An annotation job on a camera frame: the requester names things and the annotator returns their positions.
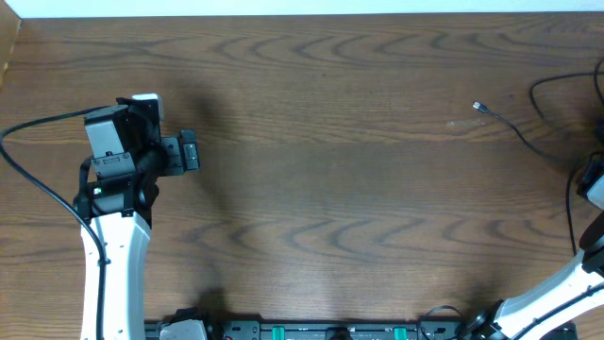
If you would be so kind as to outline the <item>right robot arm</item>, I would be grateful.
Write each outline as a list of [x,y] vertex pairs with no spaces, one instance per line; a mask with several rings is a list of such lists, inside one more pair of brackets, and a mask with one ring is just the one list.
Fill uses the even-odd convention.
[[526,293],[500,300],[465,329],[471,339],[541,339],[603,305],[603,216],[579,239],[572,260]]

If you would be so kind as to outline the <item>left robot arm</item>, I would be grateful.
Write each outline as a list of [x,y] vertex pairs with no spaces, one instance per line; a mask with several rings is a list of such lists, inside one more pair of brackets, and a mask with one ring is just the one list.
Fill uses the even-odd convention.
[[75,210],[84,223],[83,339],[143,339],[143,272],[160,177],[200,167],[196,136],[162,136],[156,93],[119,98],[84,117],[92,155],[80,166]]

